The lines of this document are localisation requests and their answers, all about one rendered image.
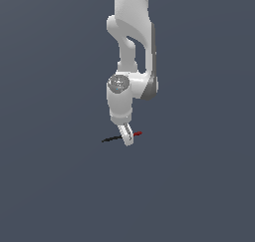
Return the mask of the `thin black red-tipped stick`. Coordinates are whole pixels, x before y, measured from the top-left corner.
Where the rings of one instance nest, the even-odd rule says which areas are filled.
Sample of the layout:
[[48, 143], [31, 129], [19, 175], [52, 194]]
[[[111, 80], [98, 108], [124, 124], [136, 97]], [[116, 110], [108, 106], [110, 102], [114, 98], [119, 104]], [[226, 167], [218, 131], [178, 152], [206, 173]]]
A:
[[[137, 131], [137, 132], [133, 133], [133, 136], [137, 136], [137, 135], [141, 135], [141, 134], [142, 134], [142, 131]], [[115, 140], [115, 139], [119, 139], [119, 138], [123, 138], [123, 137], [121, 135], [113, 136], [113, 137], [103, 139], [102, 142], [111, 141], [111, 140]]]

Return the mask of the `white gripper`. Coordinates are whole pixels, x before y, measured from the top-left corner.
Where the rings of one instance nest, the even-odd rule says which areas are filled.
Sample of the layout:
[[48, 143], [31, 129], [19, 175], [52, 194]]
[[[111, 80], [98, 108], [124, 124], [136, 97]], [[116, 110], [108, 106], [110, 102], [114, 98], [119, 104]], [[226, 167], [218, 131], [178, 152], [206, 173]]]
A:
[[132, 91], [127, 88], [121, 93], [114, 93], [107, 88], [107, 100], [110, 108], [111, 121], [118, 125], [118, 129], [126, 146], [133, 144], [133, 132], [130, 125], [132, 113]]

